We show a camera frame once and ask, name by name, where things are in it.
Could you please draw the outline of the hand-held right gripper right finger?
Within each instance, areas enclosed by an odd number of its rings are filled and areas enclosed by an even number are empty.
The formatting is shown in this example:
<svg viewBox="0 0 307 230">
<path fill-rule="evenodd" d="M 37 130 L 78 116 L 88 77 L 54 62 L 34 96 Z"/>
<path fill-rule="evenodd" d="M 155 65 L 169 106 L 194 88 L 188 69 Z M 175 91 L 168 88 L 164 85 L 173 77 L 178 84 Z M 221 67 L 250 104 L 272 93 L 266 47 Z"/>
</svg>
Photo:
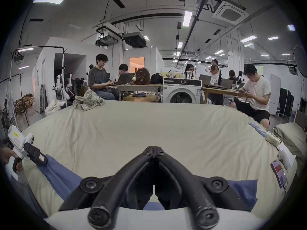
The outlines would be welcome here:
<svg viewBox="0 0 307 230">
<path fill-rule="evenodd" d="M 249 212 L 226 179 L 193 175 L 161 147 L 153 149 L 155 192 L 165 209 L 188 208 L 196 229 L 217 226 L 221 219 L 217 208 Z"/>
</svg>

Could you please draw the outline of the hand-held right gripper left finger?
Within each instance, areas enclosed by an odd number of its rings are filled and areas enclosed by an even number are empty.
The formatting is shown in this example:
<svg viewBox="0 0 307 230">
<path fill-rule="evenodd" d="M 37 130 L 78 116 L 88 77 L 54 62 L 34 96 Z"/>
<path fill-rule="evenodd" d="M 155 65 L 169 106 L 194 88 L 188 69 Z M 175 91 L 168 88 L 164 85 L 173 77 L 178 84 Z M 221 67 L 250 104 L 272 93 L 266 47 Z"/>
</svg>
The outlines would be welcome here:
<svg viewBox="0 0 307 230">
<path fill-rule="evenodd" d="M 154 147 L 147 147 L 115 175 L 87 177 L 64 200 L 59 211 L 90 208 L 94 229 L 114 229 L 119 208 L 143 210 L 153 194 Z"/>
</svg>

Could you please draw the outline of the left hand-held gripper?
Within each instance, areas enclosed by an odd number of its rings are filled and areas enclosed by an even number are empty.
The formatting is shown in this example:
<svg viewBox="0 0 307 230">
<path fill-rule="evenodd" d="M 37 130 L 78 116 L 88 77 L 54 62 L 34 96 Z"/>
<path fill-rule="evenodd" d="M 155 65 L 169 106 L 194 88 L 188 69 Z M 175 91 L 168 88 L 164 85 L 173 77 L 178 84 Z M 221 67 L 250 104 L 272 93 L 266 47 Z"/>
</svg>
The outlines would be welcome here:
<svg viewBox="0 0 307 230">
<path fill-rule="evenodd" d="M 46 165 L 48 158 L 41 153 L 40 149 L 33 146 L 34 136 L 29 133 L 25 136 L 15 125 L 11 125 L 8 129 L 8 138 L 13 144 L 12 151 L 18 156 L 10 156 L 8 163 L 5 165 L 6 174 L 8 177 L 18 177 L 17 164 L 24 158 L 29 158 L 35 164 Z"/>
</svg>

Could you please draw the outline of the person's left hand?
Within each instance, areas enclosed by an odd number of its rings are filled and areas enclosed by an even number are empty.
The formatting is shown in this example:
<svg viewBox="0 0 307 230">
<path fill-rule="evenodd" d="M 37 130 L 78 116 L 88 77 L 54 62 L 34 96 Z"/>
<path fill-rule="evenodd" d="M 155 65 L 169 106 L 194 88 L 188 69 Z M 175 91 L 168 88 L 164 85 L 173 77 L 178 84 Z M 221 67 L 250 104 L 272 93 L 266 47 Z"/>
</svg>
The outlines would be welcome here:
<svg viewBox="0 0 307 230">
<path fill-rule="evenodd" d="M 3 167 L 5 167 L 5 165 L 8 164 L 10 157 L 19 159 L 18 155 L 10 148 L 7 147 L 0 148 L 0 159 L 2 161 Z M 18 162 L 16 169 L 18 172 L 21 172 L 23 170 L 23 165 L 21 160 Z"/>
</svg>

